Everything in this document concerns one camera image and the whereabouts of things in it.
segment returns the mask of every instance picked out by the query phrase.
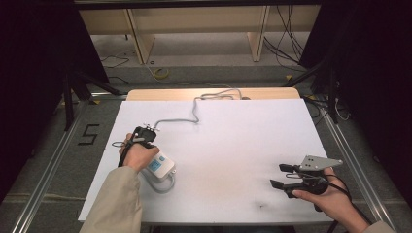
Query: sleeve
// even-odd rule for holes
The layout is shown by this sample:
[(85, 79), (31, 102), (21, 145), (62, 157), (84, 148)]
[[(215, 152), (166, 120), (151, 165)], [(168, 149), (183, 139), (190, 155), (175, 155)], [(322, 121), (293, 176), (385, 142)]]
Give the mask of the sleeve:
[(140, 182), (132, 168), (109, 173), (91, 207), (81, 233), (140, 232)]
[(392, 228), (384, 221), (378, 221), (367, 227), (363, 233), (395, 233)]

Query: white tabletop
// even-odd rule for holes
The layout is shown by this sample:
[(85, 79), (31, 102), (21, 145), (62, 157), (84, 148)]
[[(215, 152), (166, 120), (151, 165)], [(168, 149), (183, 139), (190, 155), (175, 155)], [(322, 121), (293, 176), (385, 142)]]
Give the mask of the white tabletop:
[[(107, 174), (117, 167), (126, 133), (159, 119), (193, 118), (192, 101), (123, 102), (79, 220), (83, 221)], [(326, 157), (300, 99), (198, 101), (200, 122), (161, 123), (154, 143), (176, 162), (176, 184), (155, 193), (141, 179), (144, 223), (296, 224), (330, 221), (312, 204), (289, 199), (270, 179), (285, 177), (279, 164), (305, 155)]]

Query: floor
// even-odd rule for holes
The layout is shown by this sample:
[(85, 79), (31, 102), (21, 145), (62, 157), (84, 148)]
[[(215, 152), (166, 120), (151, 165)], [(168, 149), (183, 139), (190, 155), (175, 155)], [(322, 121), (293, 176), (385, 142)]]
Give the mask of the floor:
[[(308, 33), (295, 34), (299, 43), (304, 47)], [(268, 41), (278, 46), (282, 33), (268, 33), (266, 35)], [(297, 76), (298, 71), (302, 68), (284, 58), (276, 57), (268, 48), (263, 48), (260, 62), (252, 60), (251, 51), (249, 48), (247, 36), (245, 33), (210, 33), (210, 34), (167, 34), (157, 35), (154, 41), (154, 47), (151, 52), (147, 65), (141, 65), (136, 57), (134, 46), (131, 40), (126, 40), (125, 36), (92, 36), (91, 37), (96, 50), (102, 60), (102, 64), (106, 67), (109, 76), (118, 76), (124, 74), (129, 82), (145, 82), (142, 80), (134, 80), (135, 78), (128, 76), (130, 69), (133, 72), (148, 72), (147, 68), (168, 68), (176, 74), (191, 74), (193, 70), (206, 74), (204, 79), (209, 79), (213, 82), (222, 81), (222, 77), (216, 74), (227, 75), (227, 82), (233, 82), (236, 75), (247, 76), (246, 71), (268, 70), (272, 68), (282, 69), (277, 73), (278, 81), (283, 83), (286, 81), (286, 75)], [(288, 55), (295, 58), (291, 41), (283, 39), (279, 48)], [(302, 83), (298, 86), (299, 91), (309, 94), (309, 86), (311, 80)], [(113, 85), (123, 87), (120, 80), (113, 80)], [(101, 90), (91, 86), (93, 92), (101, 92)], [(116, 118), (116, 110), (119, 108), (120, 99), (102, 99), (99, 104), (88, 105), (86, 108), (86, 117), (83, 117), (80, 126), (74, 131), (74, 136), (70, 138), (71, 147), (77, 147), (82, 134), (84, 133), (82, 126), (90, 124), (99, 124), (96, 134), (107, 134), (110, 132), (111, 125)], [(308, 109), (312, 114), (316, 113), (316, 109), (308, 105)], [(101, 121), (101, 117), (106, 115), (107, 118)], [(326, 153), (332, 157), (342, 158), (345, 161), (350, 153), (355, 154), (357, 163), (360, 165), (360, 170), (369, 178), (368, 181), (357, 180), (353, 178), (353, 168), (345, 167), (338, 172), (348, 178), (347, 183), (351, 188), (354, 196), (354, 201), (360, 208), (366, 212), (370, 218), (375, 218), (376, 214), (372, 213), (376, 202), (370, 202), (365, 199), (364, 193), (370, 187), (373, 193), (377, 193), (380, 202), (384, 206), (391, 221), (395, 223), (395, 227), (399, 232), (412, 232), (412, 215), (410, 208), (405, 204), (394, 185), (389, 180), (385, 171), (379, 163), (373, 160), (373, 151), (367, 144), (367, 141), (362, 136), (361, 130), (352, 120), (339, 119), (339, 125), (333, 125), (327, 122), (328, 116), (321, 113), (314, 117), (314, 124), (318, 130), (320, 138), (326, 149)], [(51, 160), (56, 149), (59, 147), (59, 141), (65, 137), (62, 128), (64, 127), (64, 108), (59, 106), (56, 109), (55, 116), (51, 119), (50, 127), (45, 130), (42, 144), (36, 149), (37, 155), (29, 160), (23, 169), (12, 188), (9, 196), (0, 206), (0, 233), (10, 232), (23, 210), (25, 203), (30, 197), (30, 194), (37, 187), (38, 181), (42, 178), (45, 167)], [(107, 142), (107, 137), (98, 137), (95, 142), (95, 148), (83, 147), (81, 150), (68, 150), (54, 171), (47, 193), (42, 199), (41, 205), (35, 213), (34, 219), (31, 219), (28, 227), (28, 232), (78, 232), (81, 224), (77, 222), (77, 215), (82, 208), (86, 198), (86, 193), (93, 174), (98, 165), (102, 150)], [(344, 139), (347, 144), (339, 144), (337, 139)], [(83, 161), (81, 169), (79, 163), (74, 164), (73, 161)], [(297, 225), (294, 227), (296, 232), (324, 232), (328, 225)], [(144, 227), (143, 231), (147, 232), (148, 227)], [(338, 228), (336, 232), (343, 232), (343, 229)]]

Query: hand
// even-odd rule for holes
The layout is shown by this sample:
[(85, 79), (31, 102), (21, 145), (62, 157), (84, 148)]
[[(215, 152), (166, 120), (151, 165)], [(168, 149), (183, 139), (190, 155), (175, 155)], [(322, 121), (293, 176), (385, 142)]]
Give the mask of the hand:
[[(132, 134), (128, 133), (124, 144), (131, 138)], [(119, 154), (123, 153), (124, 146), (119, 150)], [(134, 169), (136, 172), (140, 172), (143, 168), (147, 167), (151, 160), (160, 152), (158, 147), (152, 149), (146, 149), (140, 144), (134, 144), (128, 151), (126, 158), (123, 162), (123, 166), (128, 166)]]
[[(325, 175), (335, 175), (331, 168), (324, 169)], [(345, 185), (333, 176), (326, 176), (330, 183), (345, 188)], [(317, 205), (329, 217), (337, 220), (345, 228), (353, 232), (363, 232), (369, 224), (361, 217), (352, 205), (349, 197), (338, 189), (329, 186), (321, 195), (315, 195), (307, 191), (294, 190), (293, 195), (305, 201)]]

